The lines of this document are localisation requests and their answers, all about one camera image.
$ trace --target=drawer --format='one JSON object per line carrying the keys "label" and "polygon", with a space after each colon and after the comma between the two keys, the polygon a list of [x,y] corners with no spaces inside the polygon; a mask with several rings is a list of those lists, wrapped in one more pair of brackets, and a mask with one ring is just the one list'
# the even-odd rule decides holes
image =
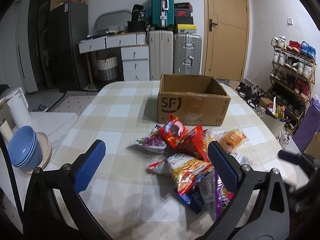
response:
{"label": "drawer", "polygon": [[134,46],[121,48],[122,60],[149,59],[149,46]]}
{"label": "drawer", "polygon": [[149,81],[149,70],[123,71],[124,81]]}
{"label": "drawer", "polygon": [[135,34],[116,35],[106,38],[107,48],[134,46],[137,45],[137,37]]}
{"label": "drawer", "polygon": [[106,48],[105,38],[100,37],[92,40],[87,40],[79,43],[79,52],[86,53],[90,51],[96,51]]}
{"label": "drawer", "polygon": [[144,70],[149,72],[149,60],[126,60],[122,62],[123,71]]}

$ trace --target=teal suitcase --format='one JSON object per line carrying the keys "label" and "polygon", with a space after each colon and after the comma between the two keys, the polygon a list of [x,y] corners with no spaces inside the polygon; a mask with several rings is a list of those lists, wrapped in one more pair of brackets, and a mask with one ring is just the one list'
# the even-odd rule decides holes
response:
{"label": "teal suitcase", "polygon": [[152,0],[152,26],[172,31],[174,27],[174,0]]}

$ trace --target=refrigerator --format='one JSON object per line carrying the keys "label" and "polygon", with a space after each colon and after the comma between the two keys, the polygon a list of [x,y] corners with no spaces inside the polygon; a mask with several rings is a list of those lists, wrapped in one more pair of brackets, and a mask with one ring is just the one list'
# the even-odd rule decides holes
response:
{"label": "refrigerator", "polygon": [[49,13],[52,79],[63,92],[89,84],[85,54],[78,46],[88,34],[87,4],[68,1]]}

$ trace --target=shoe rack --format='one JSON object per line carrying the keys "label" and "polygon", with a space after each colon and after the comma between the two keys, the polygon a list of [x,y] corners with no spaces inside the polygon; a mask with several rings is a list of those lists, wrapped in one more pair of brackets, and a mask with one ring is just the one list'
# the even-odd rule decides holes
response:
{"label": "shoe rack", "polygon": [[[315,85],[315,82],[316,82],[316,78],[315,78],[315,74],[316,74],[316,68],[317,68],[317,64],[314,60],[312,60],[311,58],[308,58],[302,54],[299,54],[299,53],[296,53],[294,51],[290,51],[290,50],[287,50],[287,49],[283,49],[283,48],[279,48],[277,46],[273,46],[273,49],[274,51],[276,50],[279,50],[280,51],[280,54],[281,52],[285,52],[287,54],[287,56],[295,56],[296,58],[298,58],[303,64],[306,64],[306,63],[311,63],[313,65],[313,74],[312,74],[312,77],[310,79],[306,78],[305,76],[303,75],[300,75],[299,73],[293,71],[290,67],[287,67],[286,65],[284,66],[281,66],[279,64],[276,64],[272,61],[272,65],[273,65],[273,68],[277,69],[279,71],[279,68],[285,68],[287,70],[289,70],[289,74],[292,75],[292,76],[296,76],[296,80],[299,78],[299,79],[302,79],[306,82],[308,82],[308,84],[310,85],[310,92],[309,92],[309,95],[306,99],[304,99],[300,94],[297,94],[296,92],[294,92],[294,90],[290,89],[289,87],[285,86],[281,81],[278,81],[276,80],[275,78],[272,78],[270,77],[270,82],[271,82],[271,88],[273,87],[273,85],[275,83],[278,83],[280,86],[284,87],[286,90],[288,90],[290,93],[292,93],[293,95],[295,95],[296,98],[298,98],[305,106],[305,110],[302,112],[302,114],[297,117],[295,114],[293,114],[292,111],[290,111],[286,106],[285,106],[285,111],[286,113],[297,119],[297,127],[296,129],[299,127],[303,117],[304,117],[304,114],[305,114],[305,111],[307,109],[307,104],[308,102],[310,101],[311,99],[311,93],[312,93],[312,89],[313,89],[313,86]],[[280,106],[282,106],[283,104],[281,102],[278,102],[277,101],[277,104],[279,104]]]}

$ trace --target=white electric kettle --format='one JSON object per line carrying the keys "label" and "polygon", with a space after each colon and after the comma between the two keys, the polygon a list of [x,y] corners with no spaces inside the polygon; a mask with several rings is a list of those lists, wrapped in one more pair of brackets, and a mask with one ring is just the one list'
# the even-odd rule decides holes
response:
{"label": "white electric kettle", "polygon": [[7,105],[17,128],[25,125],[31,125],[31,115],[28,110],[28,102],[23,94],[22,88],[12,87],[5,90],[2,94],[5,97]]}

